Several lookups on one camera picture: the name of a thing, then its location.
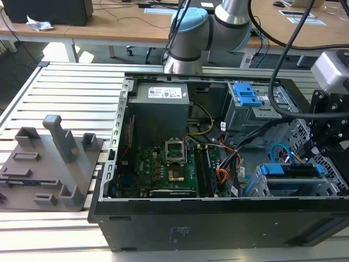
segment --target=black cable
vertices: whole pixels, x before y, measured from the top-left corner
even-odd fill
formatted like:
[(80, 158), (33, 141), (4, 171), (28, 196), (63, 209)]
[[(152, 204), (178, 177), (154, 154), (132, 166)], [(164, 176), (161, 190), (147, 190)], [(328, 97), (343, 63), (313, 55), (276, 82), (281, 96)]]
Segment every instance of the black cable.
[(265, 55), (263, 55), (262, 59), (259, 61), (258, 65), (257, 65), (257, 68), (259, 68), (259, 66), (260, 66), (260, 64), (261, 64), (262, 62), (268, 62), (268, 61), (269, 61), (269, 60), (267, 60), (267, 61), (263, 61), (264, 59), (266, 59), (267, 54), (268, 54), (269, 49), (270, 49), (270, 42), (269, 42), (269, 39), (268, 39), (268, 38), (267, 38), (267, 41), (268, 41), (268, 48), (267, 48), (267, 52), (266, 52), (266, 54), (265, 54)]
[[(274, 43), (281, 45), (283, 47), (286, 46), (285, 43), (277, 40), (276, 38), (272, 37), (270, 34), (268, 34), (266, 31), (263, 30), (262, 27), (260, 27), (257, 23), (257, 21), (254, 19), (253, 17), (253, 13), (252, 13), (252, 8), (251, 8), (251, 3), (252, 0), (248, 0), (248, 13), (249, 13), (249, 17), (251, 22), (255, 25), (255, 27), (263, 34), (265, 35), (267, 38), (269, 38), (271, 41), (273, 41)], [(335, 49), (340, 49), (340, 48), (349, 48), (349, 44), (340, 44), (340, 45), (319, 45), (319, 46), (307, 46), (307, 47), (300, 47), (300, 46), (291, 46), (292, 49), (295, 50), (303, 50), (303, 51), (311, 51), (311, 50), (324, 50), (324, 49), (331, 49), (331, 48), (335, 48)]]
[(286, 55), (287, 55), (288, 50), (291, 48), (292, 43), (296, 39), (299, 31), (302, 29), (302, 26), (304, 25), (304, 22), (305, 22), (306, 18), (308, 17), (311, 8), (314, 5), (314, 2), (315, 2), (315, 0), (310, 1), (309, 6), (306, 8), (299, 24), (297, 25), (296, 29), (294, 30), (293, 34), (291, 35), (290, 40), (288, 41), (286, 48), (282, 52), (282, 54), (278, 60), (278, 63), (276, 64), (276, 67), (272, 73), (272, 76), (270, 78), (269, 87), (268, 87), (268, 96), (269, 96), (270, 104), (272, 105), (272, 107), (275, 109), (275, 111), (277, 113), (279, 113), (283, 116), (288, 116), (288, 117), (293, 117), (293, 118), (302, 118), (302, 119), (309, 119), (309, 120), (311, 120), (311, 119), (347, 118), (347, 117), (349, 117), (349, 112), (319, 113), (319, 114), (292, 113), (292, 112), (289, 112), (287, 110), (283, 110), (283, 109), (279, 108), (279, 106), (276, 103), (275, 98), (274, 98), (274, 83), (275, 83), (276, 76), (278, 75), (278, 72), (281, 68), (281, 65), (282, 65)]
[(165, 55), (165, 53), (167, 53), (167, 48), (168, 48), (170, 42), (172, 41), (172, 38), (173, 38), (173, 37), (176, 37), (176, 35), (177, 35), (177, 32), (176, 32), (176, 34), (174, 35), (174, 31), (175, 31), (176, 28), (177, 28), (177, 20), (178, 20), (179, 12), (180, 12), (180, 10), (181, 10), (181, 8), (182, 8), (182, 6), (183, 6), (185, 0), (179, 0), (179, 1), (180, 1), (180, 2), (179, 2), (179, 5), (178, 5), (178, 10), (177, 10), (176, 15), (175, 15), (175, 17), (174, 17), (174, 19), (173, 19), (173, 22), (171, 23), (170, 32), (169, 32), (169, 41), (167, 42), (167, 44), (166, 44), (166, 46), (165, 46), (165, 52), (163, 52), (163, 54), (161, 55), (161, 65), (162, 65), (163, 62), (164, 62), (164, 55)]
[(2, 11), (4, 10), (4, 8), (1, 8), (0, 10), (0, 15), (1, 15), (1, 18), (2, 18), (2, 21), (4, 21), (4, 24), (6, 25), (7, 29), (11, 31), (12, 35), (17, 39), (18, 42), (20, 42), (23, 46), (23, 48), (27, 51), (28, 55), (34, 59), (34, 57), (32, 56), (32, 54), (28, 51), (28, 49), (26, 48), (26, 46), (24, 45), (24, 43), (15, 35), (15, 33), (12, 31), (12, 29), (9, 27), (9, 25), (6, 23), (6, 20), (4, 18), (4, 15), (2, 13)]
[(243, 148), (245, 145), (248, 145), (251, 143), (254, 139), (258, 138), (259, 136), (263, 136), (271, 127), (276, 126), (278, 124), (283, 124), (283, 123), (290, 123), (292, 122), (292, 118), (282, 118), (282, 119), (276, 119), (276, 120), (271, 120), (268, 123), (265, 123), (261, 127), (251, 131), (249, 134), (247, 134), (235, 147), (236, 150), (234, 150), (227, 158), (221, 163), (221, 167), (223, 169), (226, 169), (231, 161), (237, 156), (237, 152)]
[[(262, 24), (261, 24), (261, 19), (260, 19), (258, 16), (256, 16), (256, 15), (255, 15), (254, 17), (258, 19), (259, 26), (262, 26)], [(252, 60), (253, 60), (256, 56), (258, 56), (258, 55), (260, 54), (260, 52), (261, 52), (261, 50), (262, 50), (262, 47), (263, 47), (263, 39), (262, 39), (262, 37), (261, 37), (260, 35), (257, 35), (257, 36), (258, 36), (259, 40), (261, 41), (261, 46), (260, 46), (259, 50), (258, 50), (258, 51), (255, 53), (255, 55), (253, 56)]]
[[(183, 2), (182, 2), (182, 4), (180, 5), (180, 7), (178, 7), (178, 11), (177, 11), (177, 15), (176, 15), (177, 18), (178, 18), (178, 14), (179, 14), (179, 12), (180, 12), (180, 9), (181, 9), (181, 7), (182, 7), (184, 1), (185, 1), (185, 0), (183, 0)], [(173, 35), (171, 35), (170, 41), (166, 44), (166, 47), (165, 47), (165, 48), (167, 48), (167, 45), (169, 44), (169, 52), (171, 52), (171, 48), (172, 48), (173, 42), (175, 41), (175, 38), (176, 38), (177, 32), (178, 32), (178, 30), (179, 30), (180, 24), (182, 23), (182, 20), (184, 19), (185, 14), (186, 14), (186, 12), (188, 11), (190, 2), (191, 2), (191, 0), (187, 0), (186, 5), (185, 5), (185, 8), (184, 8), (184, 10), (183, 10), (183, 13), (182, 13), (182, 15), (181, 15), (181, 17), (180, 17), (178, 23), (176, 24), (176, 28), (175, 28), (174, 31), (173, 31)]]
[(156, 25), (153, 25), (152, 23), (149, 23), (148, 21), (146, 21), (146, 20), (144, 20), (144, 19), (142, 19), (142, 18), (140, 18), (140, 17), (123, 17), (123, 18), (118, 18), (116, 15), (114, 15), (114, 14), (112, 14), (111, 12), (109, 12), (107, 9), (118, 9), (118, 8), (128, 8), (128, 7), (133, 7), (133, 6), (135, 6), (135, 5), (137, 5), (137, 4), (134, 4), (134, 5), (128, 5), (128, 6), (125, 6), (125, 7), (112, 7), (112, 8), (108, 8), (108, 7), (106, 7), (106, 8), (101, 8), (101, 9), (103, 9), (103, 10), (105, 10), (108, 14), (110, 14), (111, 16), (114, 16), (115, 18), (116, 18), (116, 20), (117, 21), (120, 21), (120, 20), (123, 20), (123, 19), (139, 19), (139, 20), (141, 20), (141, 21), (143, 21), (143, 22), (145, 22), (145, 23), (147, 23), (147, 24), (149, 24), (149, 25), (151, 25), (151, 26), (154, 26), (154, 27), (156, 27), (156, 28), (159, 28), (159, 29), (165, 29), (165, 28), (169, 28), (169, 26), (166, 26), (166, 27), (161, 27), (161, 26), (156, 26)]

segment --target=wooden desk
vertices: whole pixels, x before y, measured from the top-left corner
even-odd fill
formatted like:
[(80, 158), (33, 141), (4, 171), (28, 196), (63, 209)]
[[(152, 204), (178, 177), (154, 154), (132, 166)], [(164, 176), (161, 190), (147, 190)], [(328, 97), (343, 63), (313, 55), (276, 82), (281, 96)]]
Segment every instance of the wooden desk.
[[(65, 45), (65, 49), (67, 51), (69, 61), (75, 62), (78, 61), (77, 54), (75, 52), (75, 48), (73, 48), (73, 40), (71, 38), (66, 38), (65, 33), (69, 29), (69, 25), (54, 25), (54, 29), (46, 30), (46, 31), (34, 31), (30, 29), (25, 23), (11, 23), (9, 18), (4, 14), (4, 19), (7, 25), (11, 28), (11, 30), (15, 33), (15, 35), (21, 41), (32, 41), (32, 42), (59, 42)], [(11, 31), (8, 30), (4, 21), (0, 18), (0, 39), (5, 44), (5, 46), (9, 49), (10, 52), (16, 52), (16, 47), (13, 42), (17, 41), (17, 39), (12, 35)]]
[[(113, 3), (108, 0), (103, 0), (102, 2)], [(65, 36), (74, 39), (87, 38), (164, 43), (168, 41), (171, 15), (145, 14), (143, 8), (139, 8), (135, 4), (130, 4), (129, 6), (124, 5), (123, 8), (112, 8), (114, 5), (94, 4), (95, 10), (87, 26), (83, 28), (71, 26), (65, 33)]]
[[(8, 24), (22, 41), (58, 41), (64, 43), (71, 62), (77, 62), (77, 55), (73, 49), (74, 44), (108, 45), (111, 52), (113, 52), (113, 46), (164, 47), (168, 41), (171, 15), (145, 14), (144, 9), (138, 8), (136, 5), (138, 0), (133, 1), (130, 4), (121, 5), (111, 0), (94, 0), (95, 10), (85, 27), (54, 25), (53, 30), (36, 32), (25, 24), (12, 24), (10, 22)], [(272, 5), (273, 2), (274, 0), (254, 0), (252, 12), (261, 19), (263, 29), (286, 43), (297, 25), (289, 22), (287, 16), (283, 16), (279, 10), (304, 10), (304, 8), (278, 8)], [(344, 10), (339, 3), (326, 2), (326, 5), (340, 7), (342, 17), (345, 17)], [(304, 25), (294, 43), (295, 45), (349, 43), (349, 34), (346, 33), (349, 21), (341, 20), (338, 15), (327, 14), (323, 8), (315, 8), (311, 12), (327, 25)], [(15, 40), (2, 21), (0, 21), (0, 38)], [(256, 52), (259, 46), (259, 39), (252, 37), (245, 49), (242, 50), (245, 52), (242, 67), (249, 66), (246, 61), (249, 61), (248, 58)], [(281, 51), (282, 48), (279, 45), (270, 41), (269, 53), (281, 53)], [(290, 51), (290, 55), (302, 54), (304, 52)], [(306, 54), (317, 56), (319, 52), (306, 52)]]

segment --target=yellow wire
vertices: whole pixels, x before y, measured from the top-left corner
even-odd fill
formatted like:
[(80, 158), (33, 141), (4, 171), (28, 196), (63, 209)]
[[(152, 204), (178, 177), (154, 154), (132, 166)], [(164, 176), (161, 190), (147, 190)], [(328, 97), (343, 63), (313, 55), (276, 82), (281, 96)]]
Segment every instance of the yellow wire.
[(197, 105), (198, 107), (200, 107), (203, 111), (205, 111), (205, 113), (209, 116), (210, 120), (211, 120), (211, 125), (209, 126), (209, 128), (206, 131), (203, 132), (192, 132), (192, 133), (187, 133), (187, 135), (206, 135), (207, 133), (209, 133), (214, 125), (214, 120), (212, 118), (212, 116), (209, 114), (209, 112), (200, 104), (193, 102), (194, 105)]

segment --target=black computer case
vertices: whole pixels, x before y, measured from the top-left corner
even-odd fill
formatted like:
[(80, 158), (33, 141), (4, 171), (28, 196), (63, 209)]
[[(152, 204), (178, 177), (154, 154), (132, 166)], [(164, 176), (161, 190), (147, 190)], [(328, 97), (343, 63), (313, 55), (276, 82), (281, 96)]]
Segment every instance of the black computer case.
[(92, 16), (92, 0), (3, 0), (12, 23), (27, 22), (27, 15), (37, 21), (52, 24), (85, 26)]
[[(122, 168), (120, 163), (116, 164), (115, 167), (110, 165), (116, 163), (117, 158), (117, 148), (113, 147), (113, 143), (117, 146), (117, 141), (118, 143), (122, 141), (122, 136), (115, 136), (115, 134), (122, 134), (119, 121), (122, 121), (122, 114), (126, 114), (127, 111), (125, 101), (128, 100), (128, 104), (130, 104), (135, 99), (135, 94), (139, 95), (138, 89), (134, 87), (141, 88), (143, 82), (152, 82), (152, 86), (161, 82), (162, 86), (172, 87), (173, 83), (186, 81), (190, 99), (200, 101), (206, 106), (209, 103), (205, 99), (211, 99), (217, 103), (217, 97), (219, 97), (218, 93), (210, 94), (209, 91), (205, 93), (204, 89), (207, 85), (211, 83), (209, 86), (211, 89), (216, 85), (223, 85), (226, 80), (254, 82), (255, 86), (260, 88), (259, 95), (269, 83), (269, 79), (241, 80), (234, 77), (220, 78), (217, 76), (130, 74), (125, 78), (116, 113), (111, 149), (108, 152), (103, 174), (101, 172), (98, 175), (89, 214), (89, 222), (98, 223), (111, 251), (182, 251), (314, 246), (349, 226), (349, 199), (344, 188), (337, 195), (315, 195), (315, 197), (221, 198), (215, 196), (181, 199), (156, 199), (144, 196), (137, 198), (114, 197), (115, 193), (105, 185), (111, 185), (109, 181), (111, 181), (112, 176), (118, 179), (117, 170)], [(296, 105), (301, 112), (309, 110), (309, 103), (292, 80), (279, 79), (277, 82), (277, 85), (281, 87), (279, 91), (283, 96), (292, 98), (287, 99), (290, 104)], [(131, 122), (129, 116), (125, 119), (126, 123)], [(276, 129), (271, 130), (272, 132), (263, 141), (285, 137), (285, 143), (290, 143), (293, 138), (296, 138), (296, 143), (298, 143), (298, 139), (306, 136), (303, 123), (300, 124), (299, 121), (294, 120), (290, 125), (285, 124), (283, 127), (285, 129), (275, 127)], [(119, 144), (119, 147), (124, 149), (122, 143)], [(257, 152), (256, 150), (257, 147), (250, 151), (247, 148), (246, 152), (242, 153), (246, 168), (248, 168), (248, 162), (252, 163), (258, 158), (257, 155), (252, 154)], [(324, 160), (318, 156), (316, 161), (319, 159), (321, 159), (322, 165), (328, 169), (329, 175), (334, 174), (334, 172), (339, 174), (335, 166), (325, 163), (326, 161), (331, 162), (330, 159)], [(337, 168), (346, 179), (347, 170), (341, 167), (342, 165), (337, 163)]]

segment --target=white paper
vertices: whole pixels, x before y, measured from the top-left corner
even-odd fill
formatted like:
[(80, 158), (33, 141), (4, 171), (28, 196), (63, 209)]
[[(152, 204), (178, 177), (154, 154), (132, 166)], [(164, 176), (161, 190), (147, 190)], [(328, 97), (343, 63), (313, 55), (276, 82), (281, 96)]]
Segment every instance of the white paper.
[[(294, 19), (291, 17), (288, 17), (287, 19), (290, 20), (291, 23), (299, 23), (300, 19)], [(319, 19), (306, 19), (304, 22), (305, 25), (316, 25), (316, 26), (326, 26), (326, 24), (324, 22), (322, 22)]]
[(202, 2), (201, 2), (201, 6), (202, 7), (212, 7), (212, 8), (214, 7), (213, 3), (202, 3)]
[(245, 177), (245, 168), (243, 166), (240, 166), (239, 176)]
[(34, 19), (31, 19), (27, 16), (28, 22), (27, 26), (29, 26), (32, 30), (39, 32), (40, 30), (50, 30), (53, 29), (53, 26), (50, 22), (39, 22)]
[(220, 122), (220, 130), (225, 131), (226, 130), (226, 122)]
[(231, 186), (231, 193), (233, 193), (233, 195), (238, 197), (239, 191), (236, 189), (235, 186)]
[(148, 98), (182, 98), (180, 87), (150, 87)]
[(266, 100), (269, 101), (269, 98), (267, 96), (257, 96), (259, 100)]

